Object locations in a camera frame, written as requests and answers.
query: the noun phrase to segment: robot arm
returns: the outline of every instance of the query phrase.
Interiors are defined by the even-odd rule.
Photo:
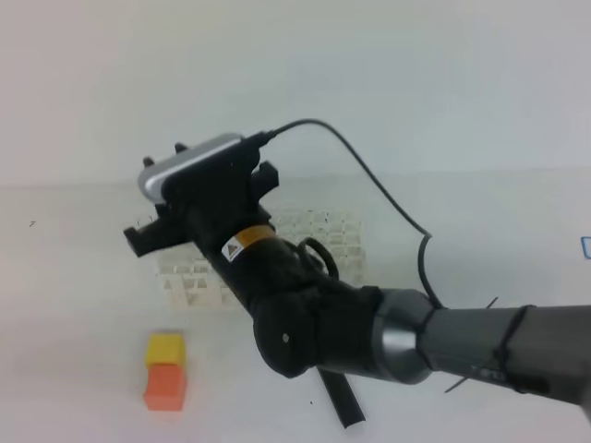
[[[252,316],[267,365],[286,377],[318,367],[344,425],[363,415],[341,374],[416,384],[443,371],[589,403],[591,306],[439,308],[415,290],[352,288],[321,272],[307,244],[277,236],[259,204],[279,185],[259,164],[275,135],[225,135],[146,159],[139,186],[159,219],[125,230],[138,257],[193,242]]]

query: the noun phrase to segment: table surface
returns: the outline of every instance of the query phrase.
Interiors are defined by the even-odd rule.
[[[455,186],[458,192],[466,188],[466,182],[454,185],[445,178],[433,180],[428,188],[438,188],[437,192],[445,186],[448,190]],[[469,254],[464,262],[458,257],[483,247],[478,242],[482,236],[470,236],[465,226],[448,222],[452,215],[440,211],[436,191],[417,198],[415,192],[425,189],[422,182],[410,177],[391,181],[404,199],[415,202],[411,209],[436,228],[436,238],[429,246],[428,272],[448,303],[482,306],[494,293],[514,289],[519,292],[501,297],[500,305],[530,303],[530,293],[538,294],[539,304],[557,304],[553,292],[539,291],[547,281],[499,279],[487,263],[483,267],[492,269],[492,274],[483,273],[478,281],[488,286],[475,287],[471,281],[468,298],[465,286],[475,272],[469,268],[474,260]],[[500,182],[491,180],[492,184]],[[367,182],[351,183],[328,180],[322,186],[310,182],[286,185],[281,195],[273,194],[266,203],[288,209],[355,211],[365,224],[367,279],[389,287],[420,288],[416,275],[420,236]],[[4,190],[0,195],[5,209],[0,235],[3,441],[45,437],[101,442],[410,443],[439,439],[497,443],[519,437],[555,442],[565,435],[570,442],[588,440],[588,423],[572,405],[471,381],[444,395],[456,380],[444,374],[413,387],[350,377],[368,420],[345,431],[315,370],[287,380],[262,362],[246,313],[170,309],[156,287],[153,258],[136,259],[121,234],[146,210],[147,202],[134,186]],[[448,202],[452,210],[465,208],[463,198],[466,195]],[[478,204],[476,200],[472,203],[464,211]],[[485,220],[486,214],[473,215],[471,222],[477,224],[478,218]],[[458,232],[467,235],[461,245],[453,237]],[[487,247],[494,257],[501,252],[491,240],[497,243],[493,233]],[[527,249],[527,238],[521,244],[510,240],[516,243],[513,257],[521,252],[537,253]],[[451,250],[453,242],[456,249]],[[552,245],[550,239],[546,247]],[[460,270],[450,274],[450,260],[455,260],[457,269],[467,268],[466,274]],[[576,272],[585,271],[576,268]],[[525,286],[531,289],[526,292],[518,284],[533,286]],[[560,302],[571,305],[585,300],[580,292],[569,293],[571,298]],[[147,377],[143,354],[150,334],[168,329],[182,330],[186,336],[187,402],[181,413],[150,413],[141,398]]]

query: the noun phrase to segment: white wall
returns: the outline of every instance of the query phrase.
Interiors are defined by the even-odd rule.
[[[588,304],[585,204],[591,169],[387,177],[435,235],[427,271],[452,307]],[[3,441],[588,441],[568,404],[437,374],[415,387],[353,377],[368,421],[341,428],[312,371],[294,380],[262,362],[244,313],[171,312],[149,257],[121,230],[149,204],[135,186],[2,190],[0,433]],[[368,282],[420,287],[419,236],[364,178],[289,181],[270,208],[359,211]],[[187,336],[183,413],[150,414],[143,350],[159,328]]]
[[[113,182],[302,116],[383,172],[591,165],[586,0],[4,0],[0,185]],[[319,132],[290,175],[350,172]]]

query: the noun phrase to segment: warning sticker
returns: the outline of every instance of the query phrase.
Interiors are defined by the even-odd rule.
[[[233,261],[238,254],[242,252],[244,247],[240,245],[236,237],[230,238],[222,248],[222,254],[228,261]]]
[[[234,261],[240,253],[250,245],[253,245],[263,238],[274,237],[275,231],[270,226],[250,226],[230,238],[222,248],[222,254],[228,261]]]

